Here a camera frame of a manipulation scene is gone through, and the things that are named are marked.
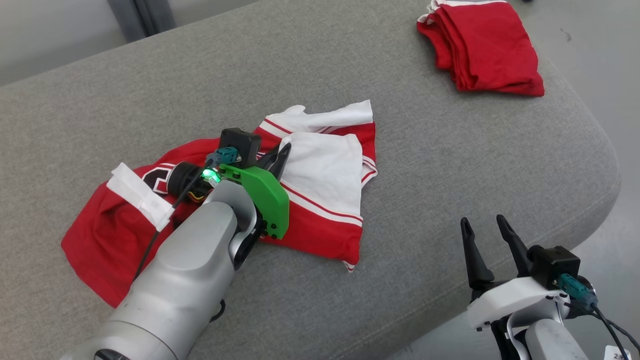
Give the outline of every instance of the gray fabric upholstery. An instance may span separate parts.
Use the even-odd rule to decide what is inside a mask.
[[[497,213],[528,245],[585,240],[620,188],[600,126],[542,54],[542,98],[456,92],[424,5],[264,0],[0,88],[3,358],[57,359],[110,314],[60,240],[111,169],[294,104],[372,101],[361,261],[258,246],[190,359],[384,358],[468,304],[463,216],[497,277],[515,274]]]

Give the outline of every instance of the white stripe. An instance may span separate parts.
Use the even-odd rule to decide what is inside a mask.
[[[449,0],[436,0],[436,2],[440,5],[446,4],[449,6],[464,6],[464,5],[485,5],[491,3],[506,3],[505,0],[491,0],[491,1],[449,1]]]
[[[362,174],[362,177],[360,178],[361,181],[364,181],[365,183],[368,181],[368,179],[372,178],[372,177],[376,177],[376,175],[378,175],[378,171],[376,169],[367,171],[366,173]]]
[[[373,159],[372,159],[372,158],[370,158],[370,157],[368,157],[368,156],[364,156],[364,155],[362,155],[362,159],[363,159],[364,161],[368,161],[369,163],[371,163],[370,165],[373,165],[373,170],[375,170],[375,168],[376,168],[376,162],[375,162],[375,161],[373,161]]]
[[[266,121],[263,121],[259,128],[261,128],[262,130],[265,130],[266,132],[268,132],[269,134],[278,137],[278,138],[286,138],[287,136],[289,136],[289,133],[286,133],[282,130],[280,130],[279,128],[269,124]]]
[[[331,221],[337,221],[337,222],[345,222],[347,224],[353,224],[353,225],[357,225],[362,227],[362,217],[358,217],[356,215],[357,218],[360,219],[360,221],[358,221],[357,219],[354,219],[352,217],[343,217],[340,215],[334,215],[332,213],[328,213],[325,210],[318,208],[316,205],[310,203],[309,201],[307,201],[306,199],[303,199],[299,196],[297,196],[296,194],[290,192],[289,190],[285,189],[285,191],[287,192],[287,194],[289,195],[289,200],[291,200],[292,202],[302,206],[305,210],[309,210],[312,213],[323,217],[327,220],[331,220]]]
[[[336,131],[338,129],[342,129],[343,127],[348,127],[348,126],[353,126],[353,125],[346,125],[346,126],[329,126],[326,127],[324,130],[320,131],[322,134],[328,134],[331,133],[332,131]]]
[[[375,166],[371,165],[370,163],[363,161],[362,162],[362,176],[366,175],[368,172],[370,172],[371,170],[375,170],[378,171],[378,168],[376,168]]]
[[[375,173],[373,173],[373,174],[371,174],[371,175],[369,175],[369,176],[365,177],[365,178],[364,178],[364,180],[362,180],[362,186],[361,186],[361,188],[363,188],[363,187],[364,187],[364,186],[369,182],[369,180],[373,179],[373,178],[374,178],[374,177],[376,177],[377,175],[378,175],[378,171],[376,171]]]
[[[353,269],[356,267],[355,265],[351,265],[351,264],[349,264],[348,262],[346,262],[346,261],[344,261],[344,260],[342,260],[342,263],[344,264],[344,266],[346,266],[346,267],[347,267],[347,269],[349,270],[349,272],[352,272],[352,271],[353,271]]]

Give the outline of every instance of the white tag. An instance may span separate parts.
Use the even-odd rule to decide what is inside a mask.
[[[625,352],[627,353],[629,360],[631,360],[631,353],[629,350],[625,349]],[[620,353],[620,349],[618,347],[607,345],[604,350],[604,360],[624,360],[624,357]]]
[[[154,193],[124,163],[120,163],[111,173],[113,177],[107,182],[107,188],[138,209],[156,230],[162,231],[173,214],[171,204]]]

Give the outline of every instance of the black cable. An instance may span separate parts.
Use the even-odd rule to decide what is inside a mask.
[[[98,357],[102,360],[129,360],[128,357],[122,355],[121,353],[108,349],[98,350],[98,352],[96,352],[93,357]]]
[[[209,167],[212,163],[213,163],[213,159],[207,160],[207,162],[204,164],[204,166],[202,167],[198,175],[194,176],[193,179],[191,179],[189,184],[187,184],[187,186],[178,196],[178,199],[175,200],[175,202],[172,205],[173,209],[177,208],[180,202],[184,200],[184,198],[187,196],[187,194],[189,193],[193,185],[198,181],[198,179],[202,177],[202,173],[204,172],[204,170],[207,167]],[[140,276],[140,273],[142,272],[142,268],[145,266],[145,261],[147,260],[147,256],[149,256],[149,252],[151,251],[151,248],[154,246],[154,243],[158,239],[158,235],[160,235],[160,232],[156,230],[156,232],[154,233],[154,236],[151,238],[151,242],[149,242],[149,245],[147,245],[147,248],[145,249],[145,254],[142,255],[142,260],[140,260],[140,264],[138,265],[138,269],[136,270],[136,275],[133,276],[133,281],[135,281],[138,278],[138,276]]]
[[[136,270],[136,275],[133,276],[133,281],[135,281],[138,278],[138,276],[140,276],[140,273],[142,272],[142,268],[145,266],[145,261],[147,260],[147,256],[149,256],[149,252],[151,251],[151,248],[154,246],[154,243],[158,239],[158,235],[160,235],[160,232],[156,230],[156,232],[154,233],[154,237],[151,238],[151,242],[149,243],[149,245],[147,245],[147,248],[145,249],[145,254],[142,255],[142,260],[140,260],[140,264],[138,265],[138,269]]]
[[[566,307],[570,307],[572,309],[578,309],[579,311],[582,311],[582,313],[585,314],[585,315],[591,315],[591,316],[593,316],[594,318],[596,318],[598,320],[602,320],[600,315],[594,314],[593,312],[586,311],[585,309],[583,309],[581,307],[574,306],[571,303],[565,302],[564,305]],[[621,328],[618,324],[614,323],[613,321],[611,321],[609,319],[606,319],[606,320],[611,326],[616,328],[616,330],[620,331],[620,334],[626,336],[629,339],[629,341],[631,341],[631,343],[636,347],[636,350],[638,350],[638,354],[640,354],[640,344],[636,341],[636,339],[634,339],[634,337],[631,334],[629,334],[625,329]]]
[[[220,300],[220,311],[218,311],[217,314],[215,314],[214,316],[211,317],[211,320],[209,320],[209,322],[214,322],[217,319],[219,319],[222,314],[225,313],[225,308],[227,307],[227,303],[225,302],[225,299]]]
[[[625,351],[625,347],[622,346],[622,343],[620,342],[620,339],[618,339],[618,335],[616,335],[616,333],[611,328],[611,325],[609,325],[609,323],[607,322],[607,318],[604,317],[604,315],[602,314],[602,312],[600,311],[600,309],[598,308],[598,306],[596,304],[591,303],[591,307],[596,312],[596,314],[598,314],[598,316],[600,316],[600,318],[602,318],[602,322],[607,327],[607,330],[609,330],[609,334],[611,334],[611,336],[613,337],[613,341],[616,342],[616,345],[620,349],[620,352],[622,353],[622,357],[624,357],[625,360],[629,360],[629,357],[627,356],[627,352]]]

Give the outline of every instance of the cable connector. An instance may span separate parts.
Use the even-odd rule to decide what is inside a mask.
[[[217,167],[220,164],[237,163],[242,158],[238,155],[238,150],[235,147],[222,147],[207,155],[207,160],[212,160],[212,167]]]
[[[558,278],[558,288],[573,297],[580,306],[591,311],[591,305],[598,305],[598,298],[589,289],[569,274]]]

